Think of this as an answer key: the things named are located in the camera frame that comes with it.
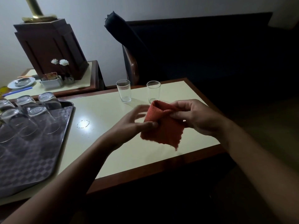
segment folded red cloth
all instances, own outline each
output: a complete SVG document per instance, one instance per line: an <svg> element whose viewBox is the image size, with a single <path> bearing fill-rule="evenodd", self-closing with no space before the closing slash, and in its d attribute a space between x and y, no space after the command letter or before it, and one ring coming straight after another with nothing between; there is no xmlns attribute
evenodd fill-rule
<svg viewBox="0 0 299 224"><path fill-rule="evenodd" d="M144 140L171 145L177 150L185 126L183 120L169 116L174 111L181 110L162 101L153 101L144 121L158 122L159 126L154 130L141 132L140 137Z"/></svg>

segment forearm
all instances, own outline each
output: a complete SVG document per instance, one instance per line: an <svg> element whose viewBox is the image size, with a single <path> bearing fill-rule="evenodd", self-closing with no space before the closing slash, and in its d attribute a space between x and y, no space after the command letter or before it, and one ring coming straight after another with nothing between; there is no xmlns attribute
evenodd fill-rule
<svg viewBox="0 0 299 224"><path fill-rule="evenodd" d="M107 138L100 137L3 223L51 223L75 208L112 152L111 147Z"/></svg>
<svg viewBox="0 0 299 224"><path fill-rule="evenodd" d="M284 222L299 221L299 177L243 129L226 123L218 140Z"/></svg>

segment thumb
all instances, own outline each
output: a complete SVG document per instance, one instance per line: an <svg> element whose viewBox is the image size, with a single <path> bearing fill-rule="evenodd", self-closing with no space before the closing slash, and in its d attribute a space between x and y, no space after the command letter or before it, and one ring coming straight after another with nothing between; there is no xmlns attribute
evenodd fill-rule
<svg viewBox="0 0 299 224"><path fill-rule="evenodd" d="M170 117L172 117L174 119L189 120L190 111L189 112L173 112L170 114Z"/></svg>
<svg viewBox="0 0 299 224"><path fill-rule="evenodd" d="M141 132L141 131L149 131L152 129L155 129L158 127L158 123L157 122L143 122L143 123L135 123L137 126L137 131Z"/></svg>

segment gold base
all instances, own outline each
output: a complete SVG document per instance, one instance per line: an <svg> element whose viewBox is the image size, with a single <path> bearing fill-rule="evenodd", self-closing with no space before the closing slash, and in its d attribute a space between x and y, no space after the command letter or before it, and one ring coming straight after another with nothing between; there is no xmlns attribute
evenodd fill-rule
<svg viewBox="0 0 299 224"><path fill-rule="evenodd" d="M39 23L39 22L50 22L57 20L56 15L43 15L43 16L33 16L31 17L22 17L22 20L25 23Z"/></svg>

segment tray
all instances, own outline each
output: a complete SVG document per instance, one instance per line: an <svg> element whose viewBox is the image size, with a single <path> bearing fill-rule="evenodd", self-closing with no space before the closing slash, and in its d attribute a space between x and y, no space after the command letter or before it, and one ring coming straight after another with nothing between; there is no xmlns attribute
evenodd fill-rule
<svg viewBox="0 0 299 224"><path fill-rule="evenodd" d="M75 110L72 102L60 103L66 111L66 121L56 132L43 134L42 131L36 131L28 137L13 138L3 145L7 151L0 158L0 198L38 184L54 172L70 118ZM4 130L5 126L2 126L0 137Z"/></svg>

